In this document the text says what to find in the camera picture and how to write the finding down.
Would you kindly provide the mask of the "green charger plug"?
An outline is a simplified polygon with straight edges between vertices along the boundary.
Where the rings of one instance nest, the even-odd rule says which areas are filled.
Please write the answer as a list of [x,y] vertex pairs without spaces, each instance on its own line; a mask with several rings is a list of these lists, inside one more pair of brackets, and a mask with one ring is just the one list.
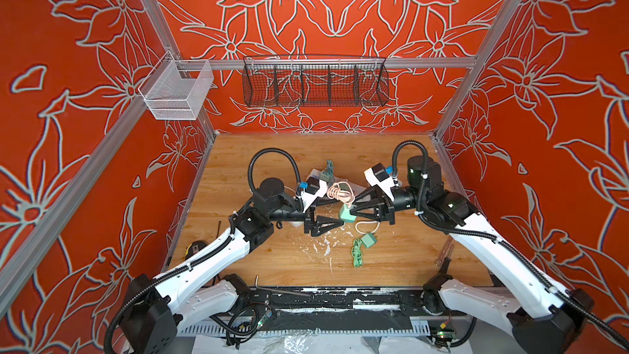
[[373,233],[368,233],[360,238],[360,242],[365,248],[370,248],[373,247],[378,242],[378,240]]
[[345,223],[353,223],[357,219],[357,216],[352,215],[352,205],[346,204],[344,204],[339,210],[338,217]]

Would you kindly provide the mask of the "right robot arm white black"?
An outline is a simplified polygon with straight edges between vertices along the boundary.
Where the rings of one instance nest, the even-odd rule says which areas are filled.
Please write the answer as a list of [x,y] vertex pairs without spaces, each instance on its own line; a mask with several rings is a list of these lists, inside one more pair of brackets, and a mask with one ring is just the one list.
[[443,262],[422,288],[420,304],[428,314],[465,313],[506,332],[527,353],[565,353],[588,323],[628,347],[622,334],[592,313],[588,294],[551,278],[465,196],[446,190],[440,165],[420,142],[398,144],[391,165],[370,167],[365,179],[370,186],[352,203],[353,216],[394,223],[398,211],[411,210],[427,227],[468,249],[509,290],[500,296],[466,286],[448,274],[449,263]]

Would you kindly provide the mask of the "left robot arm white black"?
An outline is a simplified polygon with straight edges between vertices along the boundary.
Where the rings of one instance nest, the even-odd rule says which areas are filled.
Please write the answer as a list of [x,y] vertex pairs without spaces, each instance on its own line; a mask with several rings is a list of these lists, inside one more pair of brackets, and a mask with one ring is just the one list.
[[[294,196],[278,178],[254,182],[254,167],[265,154],[286,157],[296,177]],[[152,278],[139,275],[125,295],[121,309],[109,324],[103,351],[114,352],[114,334],[120,330],[136,353],[161,353],[183,330],[199,321],[244,307],[250,294],[237,275],[227,275],[216,285],[208,282],[228,266],[260,247],[277,224],[301,222],[311,236],[342,226],[342,221],[315,217],[316,203],[329,200],[326,180],[301,175],[295,159],[283,149],[267,147],[257,152],[247,167],[252,196],[229,217],[227,229],[175,268]]]

